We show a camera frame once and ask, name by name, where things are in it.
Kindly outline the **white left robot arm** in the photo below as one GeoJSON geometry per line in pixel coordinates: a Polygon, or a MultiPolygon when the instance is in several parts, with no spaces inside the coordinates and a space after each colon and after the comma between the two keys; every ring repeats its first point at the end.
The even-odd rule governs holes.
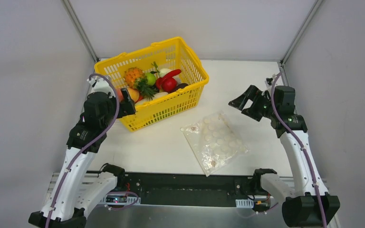
{"type": "Polygon", "coordinates": [[[106,132],[117,118],[134,113],[134,100],[126,88],[88,95],[84,111],[69,133],[64,163],[54,189],[43,208],[31,213],[29,224],[39,228],[83,228],[91,211],[107,193],[125,188],[125,170],[106,163],[93,184],[79,194],[106,132]]]}

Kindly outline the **yellow plastic shopping basket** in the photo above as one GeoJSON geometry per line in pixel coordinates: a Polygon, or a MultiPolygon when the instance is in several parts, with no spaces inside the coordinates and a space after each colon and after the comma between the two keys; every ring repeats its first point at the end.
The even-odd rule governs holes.
{"type": "Polygon", "coordinates": [[[188,86],[140,104],[136,106],[134,115],[121,118],[120,122],[131,132],[195,107],[209,82],[200,59],[181,37],[154,42],[146,48],[101,60],[94,69],[99,74],[108,75],[116,88],[123,88],[127,86],[124,72],[128,68],[137,67],[149,72],[155,69],[154,62],[159,67],[180,69],[179,78],[188,86]]]}

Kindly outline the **clear zip top bag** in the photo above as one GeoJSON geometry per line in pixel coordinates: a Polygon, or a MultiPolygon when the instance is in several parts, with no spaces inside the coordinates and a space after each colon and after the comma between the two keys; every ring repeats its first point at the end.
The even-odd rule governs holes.
{"type": "Polygon", "coordinates": [[[222,111],[180,128],[205,176],[210,176],[249,152],[222,111]]]}

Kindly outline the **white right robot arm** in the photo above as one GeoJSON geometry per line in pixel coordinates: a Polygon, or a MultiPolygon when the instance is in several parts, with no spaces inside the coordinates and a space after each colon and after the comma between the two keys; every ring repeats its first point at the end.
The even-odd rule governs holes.
{"type": "Polygon", "coordinates": [[[295,89],[275,86],[261,91],[251,85],[229,106],[260,121],[268,118],[283,145],[293,175],[294,188],[288,186],[273,169],[256,169],[243,193],[271,195],[281,204],[288,227],[327,227],[340,208],[338,196],[331,195],[323,183],[310,149],[303,116],[295,114],[295,89]]]}

